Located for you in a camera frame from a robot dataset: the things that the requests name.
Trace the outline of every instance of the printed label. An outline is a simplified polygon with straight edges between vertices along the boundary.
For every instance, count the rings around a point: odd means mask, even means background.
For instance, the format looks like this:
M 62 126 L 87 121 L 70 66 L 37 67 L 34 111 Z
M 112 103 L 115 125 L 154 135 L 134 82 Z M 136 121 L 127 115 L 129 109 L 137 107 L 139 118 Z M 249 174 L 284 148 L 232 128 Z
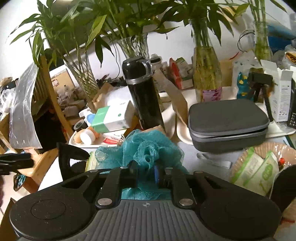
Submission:
M 221 100 L 222 98 L 222 87 L 215 90 L 202 91 L 202 101 L 209 102 L 215 100 Z

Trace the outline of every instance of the black mount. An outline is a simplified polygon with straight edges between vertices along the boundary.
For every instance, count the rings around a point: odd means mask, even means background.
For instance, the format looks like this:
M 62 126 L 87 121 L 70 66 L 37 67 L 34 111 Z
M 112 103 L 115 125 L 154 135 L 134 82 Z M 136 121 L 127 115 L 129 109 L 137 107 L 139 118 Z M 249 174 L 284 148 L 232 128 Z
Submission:
M 0 175 L 9 175 L 10 172 L 17 172 L 18 169 L 33 166 L 34 161 L 31 159 L 30 153 L 0 155 Z
M 135 188 L 137 177 L 135 161 L 127 167 L 88 171 L 19 200 L 10 212 L 11 223 L 30 240 L 73 236 L 97 212 L 118 206 L 121 190 Z M 281 212 L 274 202 L 208 173 L 186 175 L 179 169 L 155 166 L 155 180 L 159 188 L 171 190 L 176 207 L 193 210 L 207 229 L 224 238 L 272 237 L 279 225 Z
M 254 102 L 257 102 L 258 97 L 259 97 L 259 93 L 262 90 L 262 94 L 263 94 L 263 98 L 265 101 L 266 110 L 267 110 L 267 114 L 268 114 L 268 118 L 269 118 L 270 122 L 273 122 L 274 119 L 272 117 L 270 103 L 269 103 L 269 99 L 267 96 L 265 85 L 272 86 L 273 85 L 272 80 L 273 80 L 272 75 L 258 73 L 258 72 L 250 71 L 249 76 L 248 76 L 248 81 L 249 81 L 250 85 L 252 85 L 252 88 L 247 95 L 247 99 L 250 100 L 252 98 L 252 96 L 254 96 Z

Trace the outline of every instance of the green and white box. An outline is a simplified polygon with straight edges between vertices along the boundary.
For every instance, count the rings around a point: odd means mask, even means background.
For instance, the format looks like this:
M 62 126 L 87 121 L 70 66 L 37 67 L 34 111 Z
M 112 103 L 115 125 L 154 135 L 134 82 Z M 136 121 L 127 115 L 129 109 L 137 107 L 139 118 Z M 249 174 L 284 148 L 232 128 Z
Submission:
M 98 133 L 118 131 L 131 127 L 135 107 L 131 101 L 98 109 L 91 124 Z

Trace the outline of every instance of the floor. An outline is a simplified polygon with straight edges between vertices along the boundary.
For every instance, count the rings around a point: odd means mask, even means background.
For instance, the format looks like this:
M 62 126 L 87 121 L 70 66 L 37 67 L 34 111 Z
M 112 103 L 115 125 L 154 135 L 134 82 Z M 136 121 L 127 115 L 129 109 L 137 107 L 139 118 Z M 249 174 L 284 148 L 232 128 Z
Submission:
M 3 191 L 4 191 L 4 197 L 3 197 L 3 205 L 1 206 L 1 210 L 3 213 L 5 212 L 8 203 L 10 201 L 10 198 L 13 198 L 14 200 L 19 200 L 22 197 L 30 194 L 25 188 L 21 188 L 19 191 L 15 192 L 13 190 L 13 176 L 15 173 L 11 172 L 9 176 L 3 176 L 4 178 L 4 186 L 3 186 Z M 0 223 L 2 221 L 3 214 L 0 212 Z

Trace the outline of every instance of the red bottle cap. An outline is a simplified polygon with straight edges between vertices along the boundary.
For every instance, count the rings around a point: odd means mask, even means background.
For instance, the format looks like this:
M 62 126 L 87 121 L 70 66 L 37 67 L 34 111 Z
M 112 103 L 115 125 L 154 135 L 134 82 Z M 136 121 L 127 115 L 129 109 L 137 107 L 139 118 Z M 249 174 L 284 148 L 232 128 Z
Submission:
M 281 166 L 281 165 L 284 165 L 285 163 L 286 163 L 285 159 L 281 157 L 279 159 L 279 165 Z

